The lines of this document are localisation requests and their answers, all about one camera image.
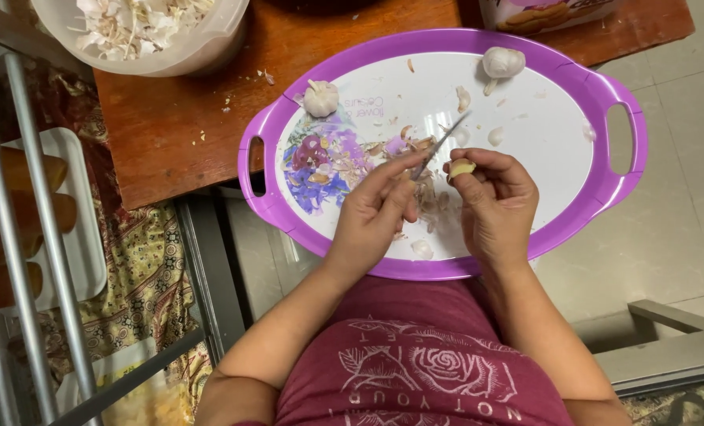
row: tile floor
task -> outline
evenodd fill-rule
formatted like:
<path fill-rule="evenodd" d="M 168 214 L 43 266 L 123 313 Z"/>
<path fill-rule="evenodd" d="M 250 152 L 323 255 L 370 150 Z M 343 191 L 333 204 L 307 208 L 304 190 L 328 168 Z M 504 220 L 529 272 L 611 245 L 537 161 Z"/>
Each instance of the tile floor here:
<path fill-rule="evenodd" d="M 547 292 L 588 337 L 629 327 L 626 304 L 643 298 L 704 315 L 704 0 L 688 4 L 696 34 L 599 68 L 628 86 L 644 111 L 650 149 L 641 183 L 538 262 Z M 613 168 L 627 170 L 625 112 L 614 108 L 608 119 Z M 244 201 L 230 200 L 229 210 L 259 317 L 317 258 L 254 216 Z"/>

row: biscuit box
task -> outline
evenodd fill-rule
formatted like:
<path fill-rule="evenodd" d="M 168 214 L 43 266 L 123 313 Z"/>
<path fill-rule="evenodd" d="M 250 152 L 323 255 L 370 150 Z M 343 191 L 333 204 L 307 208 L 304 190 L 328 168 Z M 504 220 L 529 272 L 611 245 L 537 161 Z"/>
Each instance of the biscuit box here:
<path fill-rule="evenodd" d="M 595 21 L 622 0 L 479 0 L 487 30 L 527 36 Z"/>

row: hand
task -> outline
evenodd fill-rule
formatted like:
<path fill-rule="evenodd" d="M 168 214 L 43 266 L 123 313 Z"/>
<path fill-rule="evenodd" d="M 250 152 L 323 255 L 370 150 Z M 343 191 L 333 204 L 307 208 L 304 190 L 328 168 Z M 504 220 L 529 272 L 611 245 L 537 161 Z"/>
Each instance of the hand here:
<path fill-rule="evenodd" d="M 345 198 L 336 234 L 323 266 L 350 286 L 373 269 L 386 254 L 403 219 L 414 223 L 415 183 L 404 170 L 425 155 L 408 155 L 375 168 Z"/>
<path fill-rule="evenodd" d="M 527 265 L 539 200 L 528 172 L 514 157 L 486 149 L 453 149 L 450 158 L 476 163 L 472 174 L 458 174 L 450 182 L 462 197 L 462 236 L 470 254 L 493 271 Z"/>

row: knife blade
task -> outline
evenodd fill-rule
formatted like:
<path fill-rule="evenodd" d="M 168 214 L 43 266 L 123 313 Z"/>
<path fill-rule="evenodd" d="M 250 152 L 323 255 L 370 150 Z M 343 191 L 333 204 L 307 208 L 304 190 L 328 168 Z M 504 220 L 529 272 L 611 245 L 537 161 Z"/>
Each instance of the knife blade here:
<path fill-rule="evenodd" d="M 442 148 L 442 145 L 444 144 L 444 141 L 447 140 L 447 138 L 452 134 L 453 131 L 457 129 L 458 126 L 460 126 L 461 122 L 465 120 L 465 117 L 469 116 L 471 111 L 466 111 L 465 114 L 462 115 L 462 117 L 458 118 L 457 121 L 452 124 L 452 127 L 450 127 L 445 133 L 442 138 L 436 142 L 436 145 L 433 145 L 431 147 L 431 150 L 429 151 L 429 156 L 423 160 L 423 163 L 421 163 L 419 166 L 413 169 L 413 173 L 410 175 L 411 180 L 417 180 L 420 178 L 420 175 L 423 173 L 423 170 L 425 170 L 425 167 L 428 165 L 428 163 L 434 158 L 434 155 L 438 152 L 439 149 Z"/>

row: person's left hand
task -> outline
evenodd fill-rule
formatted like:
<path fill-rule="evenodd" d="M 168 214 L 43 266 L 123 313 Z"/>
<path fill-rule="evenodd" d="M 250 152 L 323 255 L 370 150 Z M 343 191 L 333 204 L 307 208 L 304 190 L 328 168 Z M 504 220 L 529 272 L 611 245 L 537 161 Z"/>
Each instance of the person's left hand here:
<path fill-rule="evenodd" d="M 386 254 L 403 219 L 414 223 L 415 183 L 404 170 L 417 166 L 425 155 L 394 159 L 375 168 L 345 198 L 336 234 L 324 266 L 352 286 Z"/>

